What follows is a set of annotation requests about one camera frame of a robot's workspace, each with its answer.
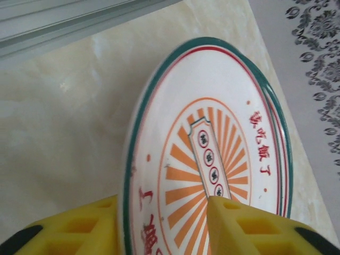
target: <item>green plate border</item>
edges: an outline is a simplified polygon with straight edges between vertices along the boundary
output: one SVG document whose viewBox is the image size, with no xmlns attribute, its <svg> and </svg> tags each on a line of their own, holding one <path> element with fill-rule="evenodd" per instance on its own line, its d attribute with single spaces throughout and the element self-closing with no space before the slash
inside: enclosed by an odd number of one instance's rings
<svg viewBox="0 0 340 255">
<path fill-rule="evenodd" d="M 191 39 L 184 44 L 180 45 L 177 49 L 175 49 L 160 65 L 154 76 L 152 77 L 150 83 L 148 84 L 148 87 L 146 91 L 144 92 L 144 95 L 142 96 L 142 101 L 138 109 L 137 116 L 134 121 L 134 126 L 132 128 L 131 133 L 131 139 L 129 142 L 129 146 L 127 149 L 127 159 L 126 159 L 126 167 L 125 167 L 125 176 L 124 176 L 124 187 L 123 187 L 123 232 L 124 232 L 124 246 L 125 246 L 125 254 L 130 255 L 132 254 L 132 245 L 131 245 L 131 233 L 130 233 L 130 215 L 129 215 L 129 194 L 130 194 L 130 177 L 131 177 L 131 168 L 132 168 L 132 159 L 133 159 L 133 151 L 137 139 L 138 130 L 140 127 L 140 124 L 143 119 L 143 114 L 145 112 L 145 109 L 148 105 L 148 101 L 150 99 L 150 96 L 152 95 L 152 92 L 154 88 L 156 87 L 158 81 L 163 76 L 163 74 L 166 72 L 168 67 L 183 53 L 186 51 L 203 46 L 203 45 L 213 45 L 218 46 L 221 48 L 225 48 L 235 54 L 238 58 L 240 58 L 246 66 L 250 69 L 250 71 L 255 76 L 256 80 L 260 84 L 260 88 L 262 89 L 262 92 L 265 94 L 265 91 L 268 92 L 270 95 L 276 110 L 278 112 L 278 116 L 280 118 L 285 138 L 286 138 L 286 147 L 287 147 L 287 156 L 288 156 L 288 165 L 289 165 L 289 201 L 288 201 L 288 212 L 287 216 L 290 217 L 291 213 L 291 206 L 292 206 L 292 195 L 293 195 L 293 164 L 292 164 L 292 151 L 291 151 L 291 144 L 288 134 L 288 128 L 286 125 L 286 121 L 284 118 L 283 111 L 280 107 L 280 104 L 278 102 L 278 99 L 269 85 L 269 82 L 265 78 L 265 76 L 261 73 L 261 71 L 244 55 L 242 55 L 235 47 L 230 45 L 229 43 L 213 38 L 213 37 L 200 37 Z"/>
</svg>

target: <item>floral pattern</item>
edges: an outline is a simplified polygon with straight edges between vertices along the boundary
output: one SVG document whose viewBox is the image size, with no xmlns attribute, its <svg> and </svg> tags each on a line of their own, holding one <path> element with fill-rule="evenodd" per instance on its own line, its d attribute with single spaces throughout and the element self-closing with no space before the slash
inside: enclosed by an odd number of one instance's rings
<svg viewBox="0 0 340 255">
<path fill-rule="evenodd" d="M 340 166 L 340 0 L 292 1 L 296 5 L 286 11 L 286 17 L 299 20 L 292 35 L 296 45 L 309 49 L 300 61 L 312 63 L 305 74 L 308 84 L 320 89 L 313 98 L 323 103 L 318 113 L 321 121 L 329 123 L 324 132 L 333 137 L 329 151 L 337 155 L 334 164 Z"/>
</svg>

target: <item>plate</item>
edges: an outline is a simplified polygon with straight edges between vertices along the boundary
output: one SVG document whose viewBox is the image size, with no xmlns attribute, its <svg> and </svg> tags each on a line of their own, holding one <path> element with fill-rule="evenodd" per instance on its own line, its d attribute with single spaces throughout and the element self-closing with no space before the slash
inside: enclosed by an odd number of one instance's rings
<svg viewBox="0 0 340 255">
<path fill-rule="evenodd" d="M 126 139 L 127 254 L 208 254 L 209 196 L 289 214 L 289 141 L 269 89 L 247 58 L 216 38 L 190 40 L 162 62 Z"/>
</svg>

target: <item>beige marble countertop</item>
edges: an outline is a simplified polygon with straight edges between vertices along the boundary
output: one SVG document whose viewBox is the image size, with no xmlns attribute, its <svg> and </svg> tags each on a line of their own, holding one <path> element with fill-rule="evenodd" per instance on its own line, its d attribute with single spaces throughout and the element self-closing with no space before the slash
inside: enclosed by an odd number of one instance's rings
<svg viewBox="0 0 340 255">
<path fill-rule="evenodd" d="M 224 39 L 263 71 L 292 140 L 291 218 L 338 246 L 247 0 L 184 0 L 0 72 L 0 242 L 29 223 L 118 192 L 126 128 L 148 76 L 172 49 Z"/>
</svg>

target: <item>yellow plastic block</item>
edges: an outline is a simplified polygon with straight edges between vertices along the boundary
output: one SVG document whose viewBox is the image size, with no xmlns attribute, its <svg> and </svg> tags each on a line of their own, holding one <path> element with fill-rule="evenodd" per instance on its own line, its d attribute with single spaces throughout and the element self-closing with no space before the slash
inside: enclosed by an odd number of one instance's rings
<svg viewBox="0 0 340 255">
<path fill-rule="evenodd" d="M 311 227 L 233 200 L 210 197 L 207 221 L 212 254 L 321 254 L 295 230 L 301 227 L 315 233 Z"/>
<path fill-rule="evenodd" d="M 34 222 L 43 229 L 15 255 L 119 254 L 116 206 L 113 196 Z"/>
</svg>

